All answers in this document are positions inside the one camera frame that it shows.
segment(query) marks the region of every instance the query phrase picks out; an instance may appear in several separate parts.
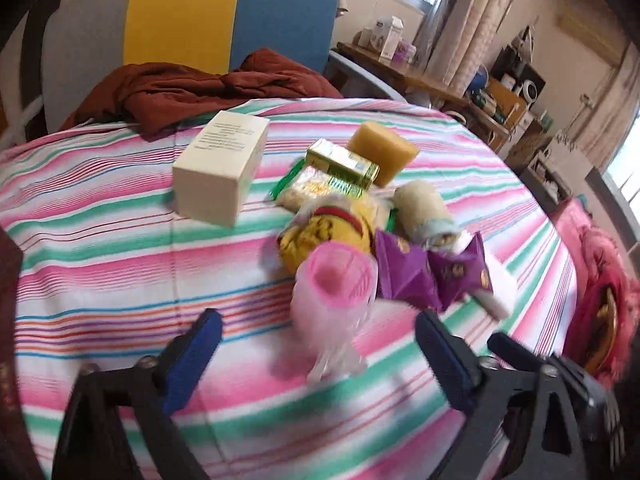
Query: white box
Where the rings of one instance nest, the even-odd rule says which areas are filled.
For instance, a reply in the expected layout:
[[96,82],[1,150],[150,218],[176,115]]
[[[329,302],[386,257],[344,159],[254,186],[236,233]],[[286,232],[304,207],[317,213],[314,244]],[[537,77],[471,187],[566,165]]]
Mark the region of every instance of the white box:
[[404,25],[397,16],[388,16],[377,20],[371,35],[371,45],[380,53],[380,59],[391,60],[396,53],[398,43],[402,40]]
[[269,120],[219,112],[174,162],[177,212],[232,227],[260,166]]

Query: bed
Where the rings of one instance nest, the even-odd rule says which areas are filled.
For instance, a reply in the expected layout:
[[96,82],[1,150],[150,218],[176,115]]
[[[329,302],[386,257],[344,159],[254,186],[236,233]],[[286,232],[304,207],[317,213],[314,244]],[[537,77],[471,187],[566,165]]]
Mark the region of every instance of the bed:
[[[130,124],[89,124],[0,154],[0,226],[24,251],[19,398],[45,475],[81,365],[129,367],[212,307],[223,315],[223,343],[174,416],[212,479],[424,480],[463,418],[414,342],[414,311],[376,308],[356,340],[366,372],[307,384],[312,362],[290,325],[293,279],[275,243],[290,213],[268,191],[314,140],[345,144],[365,120],[415,142],[420,155],[376,193],[429,180],[518,280],[510,319],[497,323],[473,300],[444,315],[478,353],[495,330],[536,352],[562,348],[577,290],[567,249],[502,161],[437,111],[370,99],[259,100],[234,111],[271,124],[233,229],[173,210],[171,164],[210,116],[155,142]],[[159,478],[130,413],[123,417],[145,477]]]

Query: small box on desk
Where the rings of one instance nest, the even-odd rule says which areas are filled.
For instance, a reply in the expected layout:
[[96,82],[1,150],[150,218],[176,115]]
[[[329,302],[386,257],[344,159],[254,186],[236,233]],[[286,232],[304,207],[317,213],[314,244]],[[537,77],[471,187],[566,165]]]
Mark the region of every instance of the small box on desk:
[[219,112],[174,162],[177,212],[232,227],[267,141],[269,120]]

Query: white container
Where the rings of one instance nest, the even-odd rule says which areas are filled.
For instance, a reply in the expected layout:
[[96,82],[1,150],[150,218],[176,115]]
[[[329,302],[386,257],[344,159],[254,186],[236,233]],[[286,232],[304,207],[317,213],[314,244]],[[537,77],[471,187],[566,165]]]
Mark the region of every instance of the white container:
[[394,56],[398,43],[402,40],[404,25],[397,16],[388,16],[377,20],[373,29],[370,44],[373,50],[380,53],[380,59],[388,59]]
[[360,33],[360,39],[358,40],[358,46],[362,48],[367,48],[371,41],[371,35],[373,34],[373,29],[371,27],[365,27],[362,29]]

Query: plush toy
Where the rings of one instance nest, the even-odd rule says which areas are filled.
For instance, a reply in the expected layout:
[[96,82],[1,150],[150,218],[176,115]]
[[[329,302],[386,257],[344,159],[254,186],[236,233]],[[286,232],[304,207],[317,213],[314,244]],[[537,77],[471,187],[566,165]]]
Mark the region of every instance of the plush toy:
[[425,180],[413,180],[396,189],[394,205],[407,236],[424,249],[450,249],[460,227],[438,191]]
[[341,194],[321,196],[306,203],[278,236],[280,257],[292,274],[321,243],[333,240],[370,254],[370,212]]

